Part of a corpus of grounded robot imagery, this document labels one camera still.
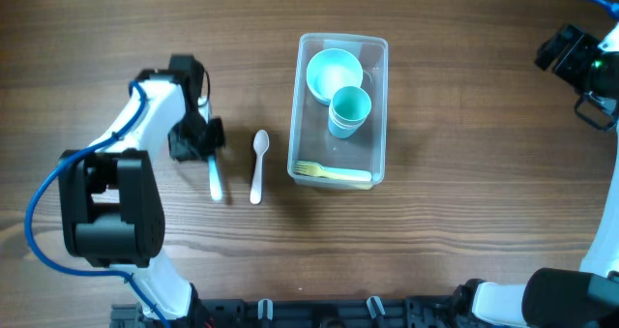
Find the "white plastic spoon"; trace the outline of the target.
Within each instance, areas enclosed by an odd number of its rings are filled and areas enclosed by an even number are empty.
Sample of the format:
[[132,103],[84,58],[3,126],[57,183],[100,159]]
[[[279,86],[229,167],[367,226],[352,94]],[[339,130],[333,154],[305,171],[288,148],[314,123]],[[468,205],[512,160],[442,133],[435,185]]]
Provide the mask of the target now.
[[265,130],[259,130],[253,140],[253,150],[256,156],[254,173],[251,182],[250,202],[257,205],[262,200],[263,190],[263,159],[269,149],[269,136]]

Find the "light blue fork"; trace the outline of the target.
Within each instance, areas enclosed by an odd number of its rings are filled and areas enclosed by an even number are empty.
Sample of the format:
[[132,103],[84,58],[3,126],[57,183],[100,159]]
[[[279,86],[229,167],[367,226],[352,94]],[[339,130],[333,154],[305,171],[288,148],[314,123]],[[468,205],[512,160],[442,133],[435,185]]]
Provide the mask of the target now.
[[209,191],[211,198],[214,201],[221,201],[223,198],[222,187],[221,187],[221,178],[219,175],[219,170],[217,166],[217,161],[215,156],[210,156],[208,158],[208,173],[209,173]]
[[322,169],[325,176],[330,179],[359,182],[369,182],[372,179],[372,174],[365,170],[329,166],[323,166]]

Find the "yellow plastic fork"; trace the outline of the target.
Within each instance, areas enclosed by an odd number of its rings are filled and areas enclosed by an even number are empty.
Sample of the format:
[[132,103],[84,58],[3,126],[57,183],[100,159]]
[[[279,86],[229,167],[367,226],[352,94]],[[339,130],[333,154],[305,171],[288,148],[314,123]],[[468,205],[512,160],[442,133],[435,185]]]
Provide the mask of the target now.
[[293,165],[293,171],[296,174],[327,178],[323,172],[323,166],[324,165],[315,162],[298,161]]

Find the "blue plastic cup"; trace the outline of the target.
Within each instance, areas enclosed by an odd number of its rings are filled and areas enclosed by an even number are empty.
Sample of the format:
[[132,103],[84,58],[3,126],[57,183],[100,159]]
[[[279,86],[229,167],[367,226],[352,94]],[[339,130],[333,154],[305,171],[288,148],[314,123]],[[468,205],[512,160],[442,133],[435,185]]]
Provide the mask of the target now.
[[333,119],[328,120],[328,130],[330,134],[340,139],[349,138],[350,136],[355,134],[361,128],[361,126],[362,126],[362,123],[354,124],[354,125],[345,125],[345,124],[336,122]]

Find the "clear plastic container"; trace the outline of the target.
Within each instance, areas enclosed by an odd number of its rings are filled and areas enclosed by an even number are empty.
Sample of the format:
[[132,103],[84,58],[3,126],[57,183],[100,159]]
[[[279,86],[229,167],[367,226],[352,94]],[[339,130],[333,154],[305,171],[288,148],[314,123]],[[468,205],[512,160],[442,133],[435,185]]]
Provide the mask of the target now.
[[369,190],[385,175],[389,46],[307,33],[299,42],[287,171],[297,184]]

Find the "teal plastic bowl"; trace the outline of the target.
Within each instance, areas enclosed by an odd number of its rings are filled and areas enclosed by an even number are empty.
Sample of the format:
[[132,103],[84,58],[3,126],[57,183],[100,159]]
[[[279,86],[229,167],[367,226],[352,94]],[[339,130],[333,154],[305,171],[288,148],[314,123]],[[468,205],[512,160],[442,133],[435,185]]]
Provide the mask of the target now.
[[306,82],[314,97],[329,105],[339,89],[360,87],[364,78],[361,63],[355,55],[339,48],[316,53],[309,61]]

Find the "green plastic cup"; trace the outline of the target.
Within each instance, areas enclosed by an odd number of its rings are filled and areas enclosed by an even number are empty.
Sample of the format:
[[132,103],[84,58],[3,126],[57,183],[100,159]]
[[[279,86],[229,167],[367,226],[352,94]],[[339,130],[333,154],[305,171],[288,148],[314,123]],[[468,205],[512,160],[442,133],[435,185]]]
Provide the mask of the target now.
[[333,96],[329,109],[333,108],[335,112],[347,120],[361,120],[368,118],[372,102],[368,93],[355,86],[346,86],[340,88]]

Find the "pink plastic cup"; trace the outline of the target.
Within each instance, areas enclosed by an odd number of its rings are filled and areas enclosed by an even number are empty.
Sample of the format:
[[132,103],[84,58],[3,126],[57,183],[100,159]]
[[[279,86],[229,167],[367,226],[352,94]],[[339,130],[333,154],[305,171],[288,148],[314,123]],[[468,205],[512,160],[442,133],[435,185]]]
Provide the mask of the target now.
[[329,120],[342,129],[358,129],[366,122],[367,118],[364,117],[361,120],[347,120],[338,115],[333,108],[330,108]]

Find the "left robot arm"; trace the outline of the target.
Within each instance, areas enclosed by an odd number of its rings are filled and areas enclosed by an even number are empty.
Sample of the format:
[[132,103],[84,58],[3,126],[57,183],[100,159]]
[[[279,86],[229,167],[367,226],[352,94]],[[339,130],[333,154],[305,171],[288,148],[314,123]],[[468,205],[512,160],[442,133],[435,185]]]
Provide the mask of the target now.
[[210,78],[193,56],[174,54],[167,68],[141,71],[130,100],[108,130],[59,162],[63,236],[91,273],[126,281],[151,327],[213,327],[216,320],[162,244],[165,219],[151,158],[163,145],[177,162],[205,162],[221,193],[216,151],[221,119],[210,115]]

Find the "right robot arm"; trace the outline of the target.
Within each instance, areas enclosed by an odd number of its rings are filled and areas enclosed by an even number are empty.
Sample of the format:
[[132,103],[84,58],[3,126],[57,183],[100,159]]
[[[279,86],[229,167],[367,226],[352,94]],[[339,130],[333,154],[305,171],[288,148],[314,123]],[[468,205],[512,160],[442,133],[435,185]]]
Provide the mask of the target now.
[[[597,130],[618,130],[618,31],[603,40],[566,24],[537,51],[535,63],[575,89],[576,107],[589,104],[607,116]],[[525,284],[479,282],[452,306],[472,325],[499,327],[615,327],[618,324],[618,179],[610,182],[594,240],[576,271],[537,270]]]

